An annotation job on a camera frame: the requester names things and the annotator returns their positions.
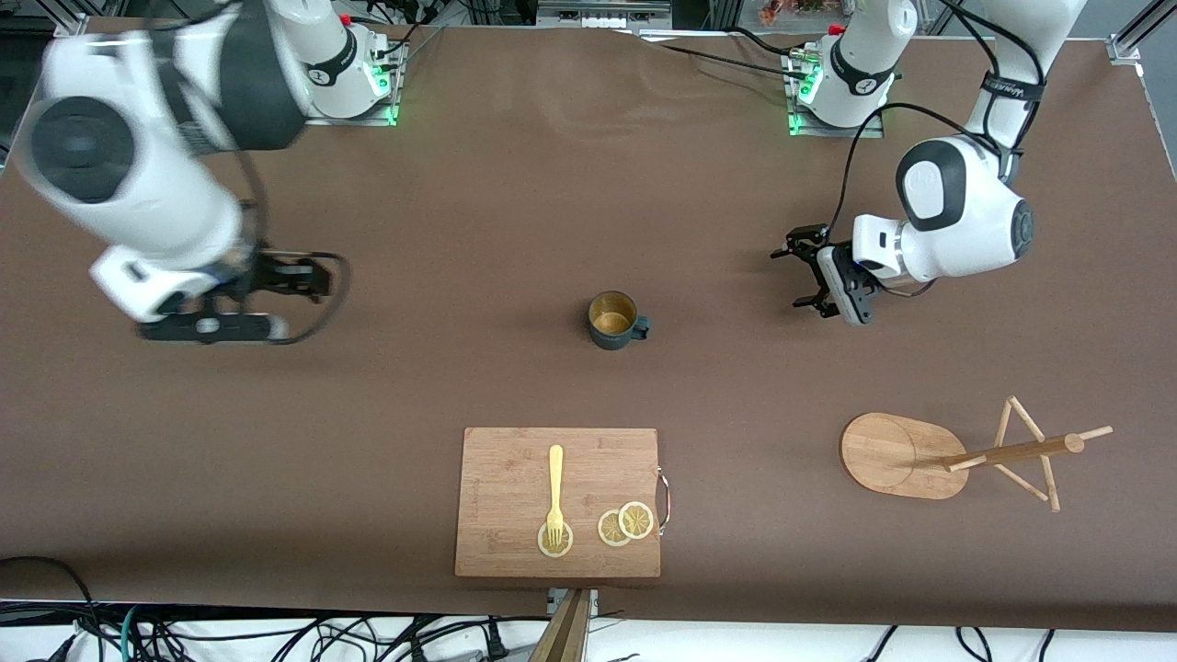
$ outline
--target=bamboo cutting board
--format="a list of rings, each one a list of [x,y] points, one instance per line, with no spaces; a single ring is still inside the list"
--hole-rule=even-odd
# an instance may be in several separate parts
[[[551,507],[547,451],[564,446],[560,510],[572,549],[539,551]],[[467,428],[461,458],[460,577],[620,578],[661,575],[657,523],[645,538],[610,547],[597,535],[606,510],[640,501],[657,512],[658,431],[606,428]]]

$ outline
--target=dark gray mug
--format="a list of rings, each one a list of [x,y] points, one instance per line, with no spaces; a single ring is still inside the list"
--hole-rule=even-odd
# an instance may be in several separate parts
[[[601,292],[588,304],[588,335],[603,350],[619,350],[649,333],[650,320],[638,315],[638,304],[624,292]]]

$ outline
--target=table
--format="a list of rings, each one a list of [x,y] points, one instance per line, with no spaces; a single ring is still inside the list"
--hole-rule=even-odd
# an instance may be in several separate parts
[[[789,135],[779,80],[605,31],[448,29],[411,66],[400,126],[255,155],[273,243],[355,265],[298,346],[137,339],[86,273],[101,244],[0,179],[0,554],[65,558],[101,600],[538,613],[538,591],[453,576],[463,429],[649,426],[674,489],[664,572],[603,590],[605,610],[1172,627],[1177,191],[1103,44],[1066,45],[1028,139],[1026,258],[882,300],[866,329],[791,309],[809,269],[767,260],[829,219],[846,151]],[[892,98],[963,119],[984,66],[917,39]],[[843,223],[899,213],[898,158],[944,133],[889,115]],[[232,159],[208,163],[247,193]],[[606,289],[637,299],[649,342],[590,343]],[[996,472],[923,502],[839,465],[863,412],[979,449],[1011,393],[1048,433],[1116,426],[1057,463],[1059,515]],[[0,593],[69,596],[33,572]]]

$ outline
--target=white floor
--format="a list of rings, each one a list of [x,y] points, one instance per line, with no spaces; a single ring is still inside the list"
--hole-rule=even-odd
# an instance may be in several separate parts
[[[470,617],[441,621],[466,620]],[[175,627],[178,634],[221,636],[272,630],[290,630],[306,620],[195,622]],[[352,620],[340,620],[346,627]],[[395,636],[408,618],[378,618],[372,623],[380,637]],[[517,648],[534,643],[543,622],[504,623],[503,643]],[[634,662],[863,662],[871,655],[885,628],[879,625],[804,625],[692,623],[666,621],[594,620],[586,662],[612,662],[638,654]],[[27,662],[48,657],[71,634],[69,625],[0,628],[0,662]],[[1043,630],[985,629],[993,662],[1037,662]],[[244,662],[270,660],[287,636],[239,642],[186,642],[195,662]],[[286,658],[311,658],[314,636],[307,636]],[[976,640],[969,638],[975,648]],[[483,634],[472,628],[425,647],[432,662],[453,660],[461,654],[484,650]],[[107,660],[120,660],[107,646]],[[395,661],[400,653],[388,658]],[[69,662],[97,660],[94,637],[82,635],[74,643]],[[368,649],[371,660],[371,649]],[[957,643],[952,628],[899,628],[879,662],[971,662]],[[1046,654],[1048,662],[1173,662],[1177,661],[1177,634],[1059,631]],[[322,662],[363,662],[359,649],[331,647]]]

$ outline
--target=dried lemon slice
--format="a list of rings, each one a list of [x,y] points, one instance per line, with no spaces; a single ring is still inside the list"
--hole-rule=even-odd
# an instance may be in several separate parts
[[[654,514],[649,505],[640,501],[631,501],[623,505],[618,510],[617,517],[621,524],[621,532],[626,537],[639,539],[654,530]]]
[[[547,523],[539,525],[539,534],[536,536],[536,544],[539,545],[539,551],[544,552],[544,556],[551,556],[552,558],[559,558],[572,549],[572,528],[568,523],[564,523],[564,535],[560,536],[560,544],[554,548],[547,547]]]
[[[610,547],[621,547],[629,544],[630,536],[621,530],[621,522],[618,518],[619,510],[610,510],[597,521],[597,535]]]

